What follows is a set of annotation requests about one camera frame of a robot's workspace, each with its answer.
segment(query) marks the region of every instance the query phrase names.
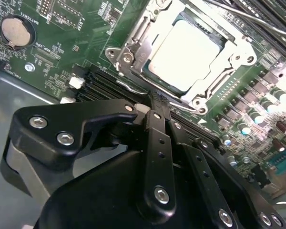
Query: ram slot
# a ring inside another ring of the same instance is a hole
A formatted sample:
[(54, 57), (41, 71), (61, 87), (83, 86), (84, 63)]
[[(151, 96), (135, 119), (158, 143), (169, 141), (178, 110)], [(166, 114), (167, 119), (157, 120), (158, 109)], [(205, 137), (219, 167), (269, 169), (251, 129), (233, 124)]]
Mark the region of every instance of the ram slot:
[(261, 0), (261, 3), (267, 7), (270, 11), (275, 14), (280, 21), (286, 25), (286, 0), (280, 0), (280, 2), (276, 0)]
[[(270, 23), (271, 25), (280, 28), (286, 31), (286, 27), (271, 13), (269, 13), (265, 7), (260, 4), (258, 1), (247, 1), (246, 6), (242, 3), (242, 1), (235, 0), (235, 3), (238, 7), (242, 8), (245, 12), (252, 15), (250, 8), (252, 8), (256, 13), (259, 14), (260, 18), (265, 20), (266, 22)], [(276, 48), (282, 55), (286, 57), (286, 38), (281, 36), (278, 33), (275, 33), (267, 28), (257, 26), (256, 23), (251, 22), (245, 18), (242, 18), (247, 24), (252, 26), (258, 33), (262, 35), (274, 48)]]

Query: chip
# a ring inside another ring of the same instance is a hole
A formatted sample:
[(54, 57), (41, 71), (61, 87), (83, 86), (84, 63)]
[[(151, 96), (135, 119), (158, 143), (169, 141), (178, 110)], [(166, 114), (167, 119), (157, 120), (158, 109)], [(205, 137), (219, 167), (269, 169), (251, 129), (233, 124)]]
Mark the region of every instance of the chip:
[(259, 157), (261, 157), (261, 158), (264, 158), (264, 157), (266, 157), (266, 156), (267, 156), (267, 154), (266, 154), (266, 153), (264, 153), (264, 152), (260, 152), (260, 153), (258, 154), (258, 156), (259, 156)]
[(259, 100), (255, 94), (253, 94), (251, 91), (249, 91), (247, 89), (243, 89), (240, 92), (240, 95), (250, 103), (251, 102), (258, 102), (258, 100)]
[(239, 142), (235, 138), (231, 137), (230, 140), (231, 140), (231, 145), (235, 145), (235, 146), (239, 145)]
[(227, 119), (225, 119), (222, 115), (218, 115), (215, 118), (216, 122), (221, 125), (223, 128), (227, 128), (231, 123)]
[(273, 75), (271, 72), (268, 72), (266, 75), (262, 76), (263, 80), (267, 81), (271, 84), (277, 84), (278, 79), (275, 75)]
[(246, 113), (250, 107), (238, 98), (231, 101), (232, 105), (239, 111)]
[(259, 124), (260, 127), (265, 127), (268, 123), (267, 122), (262, 122), (261, 124)]
[(240, 118), (240, 114), (234, 111), (231, 107), (226, 107), (224, 109), (224, 114), (229, 117), (231, 120)]
[(255, 142), (252, 147), (253, 148), (259, 148), (262, 144), (260, 142)]
[(250, 85), (254, 90), (259, 92), (260, 94), (266, 94), (269, 91), (268, 88), (258, 80), (254, 80)]

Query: small hole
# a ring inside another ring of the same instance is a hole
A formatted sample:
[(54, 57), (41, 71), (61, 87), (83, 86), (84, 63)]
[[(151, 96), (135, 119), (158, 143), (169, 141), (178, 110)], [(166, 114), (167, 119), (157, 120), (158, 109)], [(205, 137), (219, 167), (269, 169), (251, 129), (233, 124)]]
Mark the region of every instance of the small hole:
[(206, 178), (209, 178), (210, 176), (208, 175), (207, 172), (203, 171), (202, 174), (206, 177)]
[(205, 112), (205, 109), (204, 108), (200, 108), (199, 109), (199, 113), (203, 114)]
[(252, 63), (254, 60), (254, 57), (253, 56), (249, 56), (248, 59), (247, 59), (247, 62), (248, 63)]
[(109, 50), (108, 54), (109, 54), (110, 57), (114, 57), (114, 52), (112, 50)]
[(162, 153), (162, 152), (159, 152), (159, 157), (160, 157), (160, 158), (162, 158), (162, 159), (164, 159), (164, 158), (165, 158), (165, 155), (164, 155), (164, 153)]

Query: screw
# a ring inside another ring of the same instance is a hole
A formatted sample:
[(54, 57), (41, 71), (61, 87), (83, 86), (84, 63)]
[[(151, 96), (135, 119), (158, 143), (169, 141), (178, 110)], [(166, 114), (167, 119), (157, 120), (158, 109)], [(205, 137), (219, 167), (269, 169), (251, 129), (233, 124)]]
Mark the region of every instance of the screw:
[(57, 141), (64, 146), (70, 146), (74, 143), (74, 138), (65, 132), (57, 135)]
[(133, 60), (133, 56), (130, 53), (124, 53), (123, 60), (126, 63), (130, 63)]
[(156, 0), (157, 5), (158, 5), (161, 9), (166, 8), (166, 7), (169, 5), (170, 2), (171, 2), (170, 0)]
[(245, 156), (245, 157), (243, 158), (243, 163), (244, 163), (244, 164), (249, 164), (249, 163), (250, 163), (250, 158), (248, 158), (247, 156)]
[(37, 129), (43, 129), (48, 125), (47, 120), (37, 116), (30, 118), (29, 123), (31, 126)]
[(200, 144), (201, 144), (204, 148), (208, 148), (208, 144), (207, 144), (207, 143), (201, 141)]
[(153, 115), (154, 115), (157, 119), (160, 119), (160, 118), (161, 118), (161, 116), (158, 115), (157, 113), (154, 113)]
[(221, 219), (221, 221), (227, 225), (227, 227), (231, 228), (233, 226), (233, 221), (231, 219), (231, 217), (229, 216), (229, 214), (223, 210), (220, 209), (218, 212), (219, 218)]
[(125, 108), (127, 111), (133, 111), (133, 108), (131, 106), (126, 105)]
[(168, 193), (162, 187), (156, 187), (155, 188), (154, 196), (162, 204), (167, 204), (168, 201), (170, 200), (170, 197), (168, 196)]
[(174, 125), (177, 127), (177, 129), (181, 129), (181, 125), (179, 123), (175, 123)]
[(35, 71), (35, 65), (34, 64), (32, 64), (32, 63), (26, 63), (25, 65), (24, 65), (24, 69), (27, 71), (27, 72), (33, 72), (33, 71)]
[(271, 217), (277, 225), (279, 225), (280, 227), (283, 226), (282, 222), (279, 220), (278, 217), (276, 217), (276, 215), (272, 214)]
[(265, 215), (263, 212), (261, 212), (259, 214), (259, 217), (267, 226), (271, 226), (271, 221), (270, 221), (270, 219), (268, 218), (267, 215)]

